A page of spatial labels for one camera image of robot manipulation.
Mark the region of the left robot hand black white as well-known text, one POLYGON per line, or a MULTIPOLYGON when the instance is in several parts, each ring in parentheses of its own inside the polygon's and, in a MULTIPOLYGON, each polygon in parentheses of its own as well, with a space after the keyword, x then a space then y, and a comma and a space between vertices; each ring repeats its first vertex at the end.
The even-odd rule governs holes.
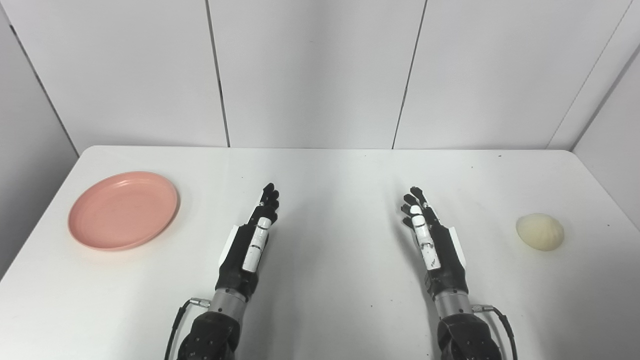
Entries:
POLYGON ((247 223, 235 231, 230 248, 219 267, 216 290, 242 296, 248 302, 258 287, 258 268, 270 228, 278 219, 280 193, 270 182, 262 189, 261 197, 247 223))

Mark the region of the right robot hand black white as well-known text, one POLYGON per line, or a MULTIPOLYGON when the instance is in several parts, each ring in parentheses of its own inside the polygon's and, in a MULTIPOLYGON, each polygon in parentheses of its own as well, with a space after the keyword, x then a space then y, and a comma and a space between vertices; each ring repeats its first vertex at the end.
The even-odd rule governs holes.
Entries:
POLYGON ((466 269, 458 255, 452 228, 441 223, 420 187, 411 187, 403 199, 402 223, 413 231, 426 267, 425 284, 432 300, 443 293, 468 294, 466 269))

